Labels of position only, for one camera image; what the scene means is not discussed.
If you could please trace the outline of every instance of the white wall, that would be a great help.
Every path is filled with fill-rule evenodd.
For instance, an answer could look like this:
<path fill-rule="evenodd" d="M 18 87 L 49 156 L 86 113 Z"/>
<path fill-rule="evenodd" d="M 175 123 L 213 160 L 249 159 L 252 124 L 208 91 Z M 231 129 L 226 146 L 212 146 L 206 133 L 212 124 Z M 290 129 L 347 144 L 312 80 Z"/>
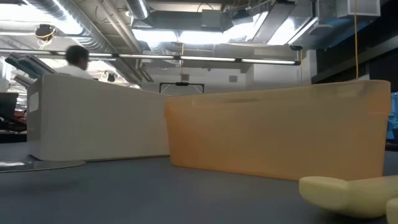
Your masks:
<path fill-rule="evenodd" d="M 180 82 L 181 68 L 168 68 L 162 70 L 160 68 L 147 68 L 147 72 L 154 79 L 154 83 L 143 83 L 142 89 L 148 91 L 159 92 L 160 82 Z M 222 93 L 231 91 L 244 91 L 246 88 L 246 74 L 241 73 L 238 69 L 220 69 L 214 68 L 208 71 L 202 68 L 183 68 L 184 74 L 190 75 L 189 83 L 205 84 L 205 93 Z M 238 76 L 238 82 L 230 83 L 229 76 Z M 199 94 L 199 91 L 193 86 L 175 86 L 170 85 L 163 92 L 168 95 L 192 95 Z"/>
<path fill-rule="evenodd" d="M 247 90 L 269 90 L 300 86 L 302 77 L 300 66 L 253 65 L 247 73 Z"/>
<path fill-rule="evenodd" d="M 147 68 L 154 79 L 154 83 L 143 83 L 144 90 L 159 92 L 159 82 L 180 82 L 181 68 Z M 255 64 L 246 74 L 238 69 L 207 69 L 184 68 L 183 73 L 190 75 L 190 83 L 204 83 L 205 93 L 222 93 L 232 91 L 268 90 L 274 88 L 288 88 L 311 84 L 311 75 L 315 75 L 316 55 L 308 54 L 303 59 L 302 66 L 291 65 L 263 65 Z M 238 76 L 237 83 L 230 83 L 229 76 Z M 164 94 L 193 95 L 200 94 L 201 87 L 170 85 Z"/>

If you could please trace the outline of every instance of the yellow foam block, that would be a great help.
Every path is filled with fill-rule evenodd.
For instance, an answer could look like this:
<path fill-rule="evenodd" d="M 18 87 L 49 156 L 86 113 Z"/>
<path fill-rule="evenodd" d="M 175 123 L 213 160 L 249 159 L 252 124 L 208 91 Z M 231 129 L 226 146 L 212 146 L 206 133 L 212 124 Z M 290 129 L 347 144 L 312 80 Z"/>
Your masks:
<path fill-rule="evenodd" d="M 387 202 L 387 221 L 389 224 L 398 224 L 398 198 Z"/>
<path fill-rule="evenodd" d="M 380 177 L 390 83 L 173 96 L 165 117 L 173 164 L 299 180 Z"/>
<path fill-rule="evenodd" d="M 398 175 L 352 181 L 304 177 L 299 180 L 299 191 L 309 203 L 331 212 L 356 218 L 376 218 L 386 214 L 388 200 L 398 197 Z M 391 210 L 398 208 L 397 202 L 391 202 Z M 391 216 L 395 221 L 396 214 Z"/>

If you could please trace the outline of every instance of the ceiling light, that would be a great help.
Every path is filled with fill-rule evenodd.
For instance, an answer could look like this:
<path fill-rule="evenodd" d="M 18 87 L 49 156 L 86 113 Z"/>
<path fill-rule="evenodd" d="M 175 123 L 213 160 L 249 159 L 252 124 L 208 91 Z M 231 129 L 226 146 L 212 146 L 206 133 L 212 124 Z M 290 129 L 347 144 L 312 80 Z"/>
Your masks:
<path fill-rule="evenodd" d="M 99 60 L 99 61 L 111 61 L 111 62 L 114 62 L 114 61 L 116 61 L 117 59 L 116 58 L 101 58 L 101 57 L 90 57 L 90 60 L 91 61 L 97 61 L 97 60 Z"/>
<path fill-rule="evenodd" d="M 141 89 L 141 87 L 139 86 L 139 85 L 137 85 L 137 84 L 132 84 L 132 85 L 130 85 L 130 87 L 131 88 L 136 88 L 136 89 Z"/>
<path fill-rule="evenodd" d="M 132 32 L 137 40 L 158 43 L 158 42 L 175 42 L 177 36 L 174 31 L 169 30 L 139 30 L 133 29 Z"/>
<path fill-rule="evenodd" d="M 179 41 L 184 44 L 220 44 L 227 42 L 221 32 L 184 31 Z"/>
<path fill-rule="evenodd" d="M 171 55 L 130 55 L 130 54 L 119 54 L 121 58 L 144 58 L 144 59 L 174 59 Z"/>
<path fill-rule="evenodd" d="M 30 4 L 1 4 L 0 21 L 49 23 L 53 21 L 53 17 L 50 14 L 42 13 Z"/>
<path fill-rule="evenodd" d="M 112 57 L 112 54 L 106 54 L 106 53 L 90 53 L 90 57 Z"/>
<path fill-rule="evenodd" d="M 50 55 L 51 52 L 45 50 L 18 50 L 18 49 L 0 49 L 0 53 L 19 53 L 33 55 Z"/>
<path fill-rule="evenodd" d="M 275 34 L 268 41 L 268 45 L 284 45 L 295 34 L 295 24 L 291 18 L 287 18 L 285 22 L 276 30 Z"/>
<path fill-rule="evenodd" d="M 33 33 L 33 32 L 18 32 L 18 31 L 11 31 L 11 32 L 0 31 L 0 35 L 35 35 L 35 33 Z"/>
<path fill-rule="evenodd" d="M 243 63 L 266 63 L 266 64 L 274 64 L 274 65 L 295 65 L 294 61 L 285 61 L 285 60 L 268 60 L 268 59 L 242 59 Z"/>
<path fill-rule="evenodd" d="M 288 44 L 293 44 L 298 38 L 300 38 L 307 30 L 309 30 L 309 28 L 311 28 L 314 23 L 316 23 L 318 21 L 318 18 L 315 17 L 313 18 L 302 30 L 300 30 L 300 32 L 298 32 L 298 34 L 294 35 L 293 38 L 291 38 L 290 41 L 288 41 Z"/>
<path fill-rule="evenodd" d="M 219 57 L 194 57 L 194 56 L 181 56 L 182 60 L 204 60 L 213 62 L 234 62 L 235 58 L 219 58 Z"/>

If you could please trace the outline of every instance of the ceiling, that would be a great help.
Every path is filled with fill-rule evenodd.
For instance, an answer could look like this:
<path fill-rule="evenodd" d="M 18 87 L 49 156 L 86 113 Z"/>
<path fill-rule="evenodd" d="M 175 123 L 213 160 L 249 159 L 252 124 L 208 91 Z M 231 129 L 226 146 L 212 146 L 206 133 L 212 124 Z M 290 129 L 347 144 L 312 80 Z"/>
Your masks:
<path fill-rule="evenodd" d="M 111 45 L 110 48 L 107 48 L 107 52 L 109 52 L 110 49 L 112 52 L 117 51 L 120 54 L 153 54 L 153 48 L 150 46 L 150 44 L 148 44 L 149 41 L 145 38 L 140 39 L 137 35 L 134 35 L 135 32 L 132 31 L 132 28 L 146 30 L 146 28 L 142 26 L 143 22 L 146 22 L 147 25 L 150 24 L 152 26 L 151 29 L 153 29 L 155 25 L 161 25 L 163 28 L 160 31 L 172 30 L 176 37 L 180 40 L 182 39 L 183 31 L 181 31 L 179 27 L 181 27 L 182 25 L 187 25 L 189 29 L 197 29 L 197 27 L 190 27 L 191 24 L 187 22 L 190 21 L 189 19 L 193 19 L 192 21 L 195 21 L 195 19 L 203 20 L 204 14 L 199 12 L 204 9 L 220 10 L 220 21 L 222 23 L 221 27 L 223 28 L 222 31 L 224 32 L 220 34 L 224 36 L 225 33 L 232 34 L 232 28 L 238 27 L 237 24 L 234 25 L 232 22 L 238 21 L 236 16 L 239 15 L 242 9 L 244 9 L 243 11 L 247 9 L 246 12 L 248 12 L 249 15 L 244 16 L 243 19 L 252 19 L 251 23 L 248 22 L 251 27 L 244 27 L 237 31 L 235 30 L 235 32 L 233 33 L 233 38 L 229 38 L 228 42 L 217 42 L 216 44 L 186 43 L 181 45 L 176 44 L 172 41 L 162 41 L 161 44 L 167 54 L 174 55 L 183 54 L 202 57 L 269 58 L 276 60 L 299 60 L 299 55 L 297 51 L 294 51 L 290 48 L 290 46 L 283 44 L 286 43 L 295 34 L 298 34 L 298 31 L 303 29 L 303 26 L 308 25 L 308 23 L 311 21 L 315 21 L 315 10 L 313 9 L 312 0 L 147 0 L 151 8 L 151 13 L 149 18 L 143 21 L 131 19 L 125 0 L 109 0 L 109 5 L 105 4 L 104 2 L 104 4 L 101 4 L 101 2 L 104 0 L 58 1 L 65 4 L 68 3 L 68 5 L 74 4 L 76 7 L 68 6 L 68 8 L 77 9 L 78 12 L 74 15 L 82 15 L 84 17 L 84 20 L 86 19 L 88 21 L 85 25 L 86 31 L 98 30 L 99 34 L 104 37 L 103 40 L 106 42 L 106 44 Z M 113 8 L 118 16 L 121 17 L 121 21 L 118 21 L 116 16 L 111 16 L 110 18 L 108 17 L 109 15 L 107 15 L 107 13 L 112 14 L 111 8 Z M 169 18 L 167 16 L 170 17 L 170 15 L 174 15 L 174 18 L 168 20 Z M 264 16 L 263 18 L 266 19 L 266 22 L 264 22 L 264 20 L 259 22 L 262 16 Z M 81 21 L 81 18 L 79 17 L 72 19 L 76 20 L 77 23 L 84 22 Z M 115 29 L 115 26 L 113 26 L 110 20 L 116 20 L 116 23 L 121 22 L 123 23 L 123 25 L 118 23 L 118 25 L 116 26 L 117 29 Z M 31 33 L 38 27 L 38 25 L 42 23 L 53 24 L 57 26 L 57 23 L 54 23 L 51 14 L 43 14 L 39 10 L 32 13 L 20 11 L 19 9 L 10 9 L 8 10 L 8 13 L 0 14 L 0 48 L 64 51 L 69 45 L 81 44 L 81 34 L 66 34 L 61 31 L 63 29 L 59 28 L 59 32 L 57 31 L 51 43 L 44 44 L 43 42 L 37 40 L 35 35 L 31 35 Z M 311 23 L 309 25 L 317 26 L 318 24 Z M 131 36 L 128 37 L 129 40 L 126 40 L 126 38 L 123 38 L 120 34 L 121 30 L 123 32 L 123 26 L 127 27 L 127 30 L 131 33 Z M 248 38 L 249 33 L 251 33 L 252 29 L 254 29 L 255 27 L 258 31 L 255 30 L 256 32 L 253 33 L 253 37 Z M 1 32 L 4 30 L 25 32 L 30 33 L 30 35 L 1 35 Z M 345 38 L 347 35 L 351 34 L 352 33 L 350 32 L 345 32 L 344 37 L 341 38 Z M 154 34 L 150 36 L 150 38 L 161 37 L 162 34 Z M 301 38 L 298 38 L 296 41 L 300 43 L 306 43 L 308 44 L 308 46 L 310 46 L 312 43 L 318 43 L 318 39 L 319 37 L 317 36 L 310 37 L 308 35 L 308 31 L 306 31 L 305 33 L 303 33 L 303 36 L 301 36 Z M 270 42 L 275 42 L 278 44 L 268 45 Z M 127 65 L 127 67 L 125 68 L 131 70 L 131 72 L 128 72 L 129 74 L 127 76 L 132 76 L 131 73 L 134 73 L 133 70 L 137 69 L 138 66 L 136 60 L 125 59 L 123 62 L 125 65 Z M 59 65 L 60 61 L 46 60 L 46 63 L 54 67 Z M 104 74 L 105 71 L 112 68 L 110 67 L 110 65 L 115 66 L 115 64 L 111 62 L 102 63 L 102 65 L 104 64 L 108 67 L 99 66 L 98 63 L 91 66 L 92 68 L 90 72 L 92 73 L 93 77 L 101 77 L 100 73 Z M 166 79 L 170 79 L 166 77 L 170 77 L 172 75 L 175 75 L 171 78 L 172 80 L 179 79 L 179 73 L 177 71 L 181 70 L 181 66 L 183 67 L 183 69 L 193 69 L 189 70 L 191 74 L 202 74 L 206 71 L 211 73 L 210 71 L 220 70 L 222 70 L 225 74 L 229 73 L 229 70 L 233 70 L 234 72 L 240 74 L 245 74 L 251 68 L 251 64 L 248 63 L 227 63 L 209 61 L 184 61 L 183 63 L 181 63 L 180 61 L 173 62 L 166 60 L 144 60 L 143 65 L 143 68 L 146 69 L 146 72 L 150 76 L 153 76 L 153 80 L 155 82 L 164 82 Z M 124 78 L 126 78 L 125 70 L 120 70 L 119 68 L 116 68 L 114 69 L 114 72 L 119 73 Z M 208 80 L 205 81 L 207 83 L 218 83 L 218 80 L 212 78 L 214 76 L 215 75 L 209 75 L 207 78 Z M 142 83 L 145 83 L 146 80 L 148 79 L 143 78 Z"/>

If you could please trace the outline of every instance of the pipe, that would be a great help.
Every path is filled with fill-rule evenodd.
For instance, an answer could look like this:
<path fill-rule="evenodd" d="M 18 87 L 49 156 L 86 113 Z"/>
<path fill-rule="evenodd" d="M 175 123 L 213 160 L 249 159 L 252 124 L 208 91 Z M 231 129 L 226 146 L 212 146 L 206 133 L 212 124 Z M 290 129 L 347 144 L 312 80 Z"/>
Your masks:
<path fill-rule="evenodd" d="M 0 30 L 0 35 L 11 35 L 11 36 L 35 35 L 35 32 L 29 30 Z M 54 33 L 54 36 L 63 37 L 63 38 L 91 38 L 88 35 L 79 35 L 79 34 Z"/>
<path fill-rule="evenodd" d="M 129 39 L 126 35 L 126 33 L 123 32 L 123 30 L 117 25 L 116 21 L 113 19 L 112 15 L 106 10 L 105 6 L 103 5 L 102 0 L 96 0 L 98 7 L 105 13 L 106 18 L 112 26 L 116 29 L 118 34 L 122 37 L 122 39 L 125 41 L 125 43 L 129 46 L 129 48 L 134 52 L 137 53 L 139 51 L 137 47 L 134 45 L 131 39 Z"/>
<path fill-rule="evenodd" d="M 154 82 L 154 80 L 152 79 L 152 77 L 148 74 L 147 70 L 144 68 L 141 68 L 142 73 L 148 77 L 149 81 L 148 82 Z"/>
<path fill-rule="evenodd" d="M 125 2 L 133 18 L 143 20 L 149 16 L 150 9 L 146 0 L 125 0 Z"/>
<path fill-rule="evenodd" d="M 74 39 L 90 52 L 115 53 L 117 50 L 109 43 L 98 28 L 71 0 L 24 0 L 43 13 L 50 14 L 60 22 L 74 22 L 83 28 L 81 35 L 90 36 L 87 39 Z M 121 72 L 121 75 L 131 83 L 142 81 L 141 76 L 133 70 L 125 61 L 117 59 L 107 62 Z"/>
<path fill-rule="evenodd" d="M 147 42 L 150 51 L 156 55 L 167 55 L 169 54 L 166 48 L 164 47 L 163 43 L 161 42 Z"/>
<path fill-rule="evenodd" d="M 144 68 L 142 69 L 142 60 L 141 59 L 139 59 L 139 58 L 136 59 L 136 66 L 134 68 L 136 68 L 136 70 L 141 72 L 142 77 L 144 77 L 147 80 L 147 82 L 153 82 L 154 81 L 151 77 L 148 78 L 147 74 L 144 72 L 145 69 Z"/>
<path fill-rule="evenodd" d="M 119 24 L 122 27 L 122 29 L 125 31 L 127 36 L 130 38 L 130 41 L 134 44 L 136 50 L 134 51 L 132 49 L 133 53 L 142 52 L 142 50 L 141 50 L 141 48 L 139 46 L 138 40 L 136 39 L 136 37 L 132 33 L 131 28 L 126 26 L 126 23 L 125 23 L 124 19 L 122 19 L 122 17 L 120 17 L 119 13 L 116 11 L 116 8 L 110 3 L 109 0 L 103 0 L 103 2 L 108 6 L 108 9 L 111 12 L 112 16 L 114 16 L 114 18 L 119 22 Z"/>
<path fill-rule="evenodd" d="M 141 48 L 138 44 L 137 39 L 133 36 L 132 31 L 127 29 L 124 21 L 120 18 L 119 14 L 116 12 L 116 10 L 114 9 L 114 7 L 109 3 L 109 1 L 103 1 L 103 0 L 96 0 L 98 7 L 105 13 L 106 18 L 108 19 L 108 21 L 110 21 L 110 23 L 112 24 L 112 26 L 116 29 L 116 31 L 118 32 L 118 34 L 122 37 L 122 39 L 125 41 L 125 43 L 129 46 L 130 50 L 132 52 L 136 52 L 139 53 L 141 52 Z M 108 10 L 105 8 L 104 4 L 108 5 L 109 10 L 111 11 L 111 13 L 113 14 L 113 16 L 118 20 L 120 26 L 122 28 L 124 28 L 124 31 L 120 29 L 120 27 L 118 26 L 118 24 L 116 23 L 116 21 L 113 19 L 112 15 L 108 12 Z M 132 67 L 132 69 L 139 73 L 141 77 L 144 77 L 148 82 L 149 79 L 143 74 L 142 70 L 139 70 L 135 67 Z"/>

